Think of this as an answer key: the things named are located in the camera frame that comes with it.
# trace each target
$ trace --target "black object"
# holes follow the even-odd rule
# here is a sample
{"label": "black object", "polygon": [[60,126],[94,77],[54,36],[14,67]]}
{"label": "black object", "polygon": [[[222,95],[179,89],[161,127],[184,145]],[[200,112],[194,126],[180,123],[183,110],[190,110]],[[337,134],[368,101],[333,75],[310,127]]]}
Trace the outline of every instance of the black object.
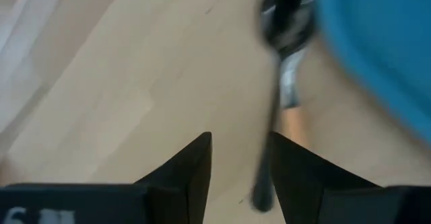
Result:
{"label": "black object", "polygon": [[210,177],[211,133],[203,133],[134,184],[15,184],[1,188],[0,220],[4,224],[200,224]]}
{"label": "black object", "polygon": [[[271,112],[268,133],[275,130],[280,107],[281,62],[291,54],[304,48],[314,33],[314,13],[312,3],[304,0],[263,0],[259,12],[261,31],[266,43],[276,51],[279,62],[276,65],[274,88],[271,98]],[[298,19],[299,13],[309,14]],[[252,190],[252,205],[261,212],[273,206],[273,186],[269,174],[269,138],[265,139],[255,185]]]}
{"label": "black object", "polygon": [[271,133],[271,175],[288,224],[431,223],[431,188],[382,188]]}

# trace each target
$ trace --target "blue object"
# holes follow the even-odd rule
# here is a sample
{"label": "blue object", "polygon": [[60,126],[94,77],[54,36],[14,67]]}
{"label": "blue object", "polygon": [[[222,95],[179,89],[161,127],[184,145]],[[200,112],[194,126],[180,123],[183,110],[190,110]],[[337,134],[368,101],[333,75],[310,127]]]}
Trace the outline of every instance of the blue object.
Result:
{"label": "blue object", "polygon": [[431,144],[431,0],[318,0],[340,63]]}

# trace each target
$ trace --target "wooden floor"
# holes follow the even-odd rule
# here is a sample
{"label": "wooden floor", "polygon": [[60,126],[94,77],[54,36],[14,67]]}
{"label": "wooden floor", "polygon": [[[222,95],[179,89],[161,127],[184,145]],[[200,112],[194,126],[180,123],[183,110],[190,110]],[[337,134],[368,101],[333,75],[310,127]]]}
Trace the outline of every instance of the wooden floor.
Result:
{"label": "wooden floor", "polygon": [[[206,223],[250,209],[274,64],[258,0],[17,0],[0,21],[2,184],[128,183],[213,133]],[[298,76],[313,149],[377,184],[431,184],[431,154],[337,66]]]}

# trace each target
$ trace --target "printed number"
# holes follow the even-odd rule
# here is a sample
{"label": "printed number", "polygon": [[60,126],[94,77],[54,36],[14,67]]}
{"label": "printed number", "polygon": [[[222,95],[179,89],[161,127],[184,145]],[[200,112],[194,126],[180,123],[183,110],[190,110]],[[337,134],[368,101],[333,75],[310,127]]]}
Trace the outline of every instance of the printed number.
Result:
{"label": "printed number", "polygon": [[[13,207],[10,209],[3,224],[25,224],[14,216],[17,213],[26,214],[26,209],[22,207]],[[51,209],[42,209],[40,211],[39,224],[75,224],[75,213],[73,211],[57,211]]]}

